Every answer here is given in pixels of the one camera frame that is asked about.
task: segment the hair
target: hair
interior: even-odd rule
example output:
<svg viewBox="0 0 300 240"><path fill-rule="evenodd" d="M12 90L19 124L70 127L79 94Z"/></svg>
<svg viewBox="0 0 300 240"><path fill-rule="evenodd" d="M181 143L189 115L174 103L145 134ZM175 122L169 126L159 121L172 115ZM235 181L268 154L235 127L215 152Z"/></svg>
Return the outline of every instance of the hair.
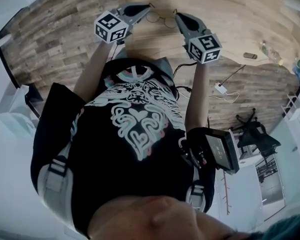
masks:
<svg viewBox="0 0 300 240"><path fill-rule="evenodd" d="M300 240L300 214L280 220L266 232L251 234L246 240Z"/></svg>

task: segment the wooden floor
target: wooden floor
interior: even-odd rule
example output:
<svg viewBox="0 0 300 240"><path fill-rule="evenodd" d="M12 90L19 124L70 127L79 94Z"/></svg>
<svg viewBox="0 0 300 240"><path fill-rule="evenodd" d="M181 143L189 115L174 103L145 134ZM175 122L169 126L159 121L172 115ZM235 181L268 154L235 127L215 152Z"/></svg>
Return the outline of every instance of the wooden floor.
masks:
<svg viewBox="0 0 300 240"><path fill-rule="evenodd" d="M13 36L13 40L2 50L18 83L33 83L43 99L47 98L53 82L73 89L99 42L93 33L94 20L104 10L117 6L117 0L38 0L23 9L1 33L2 36L6 33ZM168 59L173 69L181 63L191 62L186 53L174 54ZM212 96L219 96L213 88L214 84L226 79L240 66L223 57L211 63ZM175 83L191 87L193 76L194 67L182 67ZM267 130L271 130L280 119L280 106L286 103L286 94L295 93L299 83L285 68L267 64L246 66L224 86L228 93L239 92L240 97L235 103L210 99L209 119L212 128L235 127L238 125L236 114L248 117L252 108L256 108L259 121ZM187 104L188 100L181 96L179 105L182 115L186 113Z"/></svg>

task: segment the screen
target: screen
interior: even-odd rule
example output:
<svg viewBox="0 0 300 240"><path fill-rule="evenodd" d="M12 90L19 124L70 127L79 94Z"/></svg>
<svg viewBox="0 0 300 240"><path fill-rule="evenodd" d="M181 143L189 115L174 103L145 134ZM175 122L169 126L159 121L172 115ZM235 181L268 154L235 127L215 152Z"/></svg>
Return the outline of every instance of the screen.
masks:
<svg viewBox="0 0 300 240"><path fill-rule="evenodd" d="M208 140L209 146L212 150L215 162L218 165L231 170L222 140L209 135L206 135L206 139Z"/></svg>

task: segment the power adapter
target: power adapter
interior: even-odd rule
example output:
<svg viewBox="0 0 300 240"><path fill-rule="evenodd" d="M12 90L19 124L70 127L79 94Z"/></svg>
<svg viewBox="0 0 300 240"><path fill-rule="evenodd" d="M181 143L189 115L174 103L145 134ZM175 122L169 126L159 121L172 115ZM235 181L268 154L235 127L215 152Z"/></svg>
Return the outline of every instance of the power adapter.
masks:
<svg viewBox="0 0 300 240"><path fill-rule="evenodd" d="M227 89L219 82L214 85L214 88L216 88L221 94L225 94L227 92Z"/></svg>

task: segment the office chair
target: office chair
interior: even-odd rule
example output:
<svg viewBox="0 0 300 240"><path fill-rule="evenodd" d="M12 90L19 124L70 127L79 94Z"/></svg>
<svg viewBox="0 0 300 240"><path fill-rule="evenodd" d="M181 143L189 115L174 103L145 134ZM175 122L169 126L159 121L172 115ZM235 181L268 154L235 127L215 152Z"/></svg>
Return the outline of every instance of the office chair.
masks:
<svg viewBox="0 0 300 240"><path fill-rule="evenodd" d="M254 121L252 121L252 118L256 113L256 109L253 108L252 111L252 115L246 122L241 120L241 117L237 114L235 117L240 123L242 123L242 125L237 128L231 127L230 129L233 132L243 130L243 135L239 136L239 143L237 145L238 148L243 148L248 145L256 145L262 157L267 158L276 154L276 147L281 146L281 143L267 134L265 126L258 122L257 117L255 117Z"/></svg>

